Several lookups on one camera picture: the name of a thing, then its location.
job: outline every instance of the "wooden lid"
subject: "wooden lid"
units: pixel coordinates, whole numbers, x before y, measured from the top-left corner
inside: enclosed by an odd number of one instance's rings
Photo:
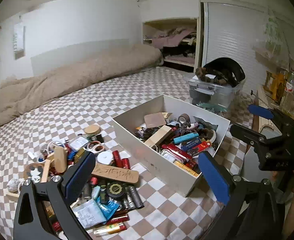
[[[89,135],[96,135],[100,133],[100,126],[96,124],[89,125],[85,128],[85,133]]]

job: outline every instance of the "transparent plastic bag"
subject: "transparent plastic bag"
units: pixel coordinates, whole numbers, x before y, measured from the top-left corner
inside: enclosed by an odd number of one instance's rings
[[[262,32],[253,45],[253,50],[277,66],[289,70],[289,50],[284,33],[273,14],[267,8]]]

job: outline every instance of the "black round compact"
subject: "black round compact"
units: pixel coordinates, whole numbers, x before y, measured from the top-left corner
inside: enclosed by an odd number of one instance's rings
[[[107,194],[112,198],[120,198],[125,193],[124,185],[119,181],[113,181],[107,185]]]

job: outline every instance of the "clear plastic bin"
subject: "clear plastic bin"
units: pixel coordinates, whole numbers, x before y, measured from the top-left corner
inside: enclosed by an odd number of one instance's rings
[[[195,75],[192,78],[185,77],[189,85],[191,103],[215,114],[228,118],[235,99],[242,90],[246,79],[236,87],[222,86],[199,80]]]

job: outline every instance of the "storage bin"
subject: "storage bin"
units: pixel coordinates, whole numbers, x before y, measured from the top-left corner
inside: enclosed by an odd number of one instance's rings
[[[236,87],[231,85],[222,86],[199,80],[197,76],[186,77],[189,85],[191,103],[203,109],[214,112],[225,118],[229,118],[234,100],[242,90],[246,79],[242,80]]]
[[[170,112],[176,118],[186,113],[189,115],[191,122],[195,122],[195,116],[211,124],[218,125],[216,141],[219,146],[227,132],[230,121],[202,108],[166,95],[158,96],[113,118],[113,126],[116,133],[115,141],[172,190],[182,196],[186,196],[194,185],[200,181],[202,175],[199,174],[198,177],[195,177],[189,174],[166,160],[134,136],[135,128],[144,123],[144,116],[158,112]]]

